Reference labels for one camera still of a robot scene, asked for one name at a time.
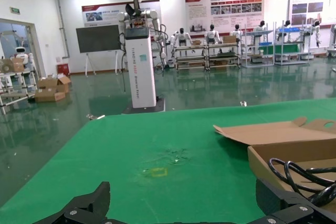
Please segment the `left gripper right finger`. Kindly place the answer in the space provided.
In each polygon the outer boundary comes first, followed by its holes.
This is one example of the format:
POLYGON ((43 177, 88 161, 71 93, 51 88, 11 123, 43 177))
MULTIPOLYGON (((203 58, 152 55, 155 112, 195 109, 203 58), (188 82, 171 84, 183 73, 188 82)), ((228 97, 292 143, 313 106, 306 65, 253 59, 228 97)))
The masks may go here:
POLYGON ((251 223, 335 223, 334 213, 260 178, 256 180, 256 202, 265 216, 251 223))

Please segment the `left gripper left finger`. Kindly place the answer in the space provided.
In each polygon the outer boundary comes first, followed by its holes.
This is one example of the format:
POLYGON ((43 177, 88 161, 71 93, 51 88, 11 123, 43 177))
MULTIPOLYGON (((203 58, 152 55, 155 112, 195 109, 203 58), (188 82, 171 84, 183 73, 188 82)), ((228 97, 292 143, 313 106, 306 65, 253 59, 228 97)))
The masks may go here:
POLYGON ((102 182, 93 192, 74 197, 60 211, 37 223, 106 223, 110 200, 110 183, 102 182))

